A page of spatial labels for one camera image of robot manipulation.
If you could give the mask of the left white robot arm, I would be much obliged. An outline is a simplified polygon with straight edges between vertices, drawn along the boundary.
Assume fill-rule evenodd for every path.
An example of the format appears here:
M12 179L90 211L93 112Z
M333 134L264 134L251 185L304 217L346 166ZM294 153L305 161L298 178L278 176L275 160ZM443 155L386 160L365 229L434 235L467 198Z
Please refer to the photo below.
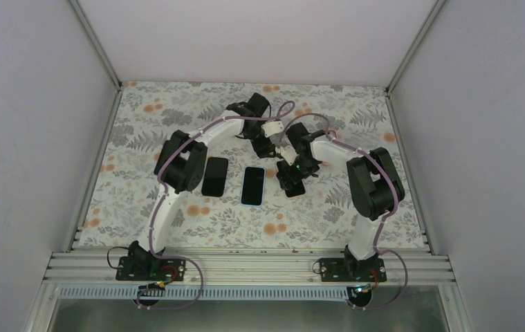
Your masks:
M242 136L253 144L261 158L273 157L275 146L270 137L273 132L264 125L280 122L285 115L264 114L270 102L254 93L246 102L230 104L211 123L194 131L175 131L163 144L154 174L158 181L158 196L149 223L138 239L127 247L127 254L120 258L117 271L127 269L134 277L145 280L156 278L166 256L167 234L180 205L190 192L203 180L209 148Z

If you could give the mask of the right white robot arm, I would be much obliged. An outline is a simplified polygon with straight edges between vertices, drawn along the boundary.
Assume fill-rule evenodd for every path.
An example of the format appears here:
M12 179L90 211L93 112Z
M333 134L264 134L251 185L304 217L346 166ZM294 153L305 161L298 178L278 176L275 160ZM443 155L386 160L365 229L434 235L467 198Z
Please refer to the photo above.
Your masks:
M346 173L353 206L364 221L359 221L344 247L341 259L321 259L325 282L375 280L382 259L377 249L385 219L392 215L405 197L390 153L382 147L365 151L340 142L326 130L310 132L302 123L290 124L284 131L291 149L281 149L277 179L287 194L300 191L302 181L316 176L326 162Z

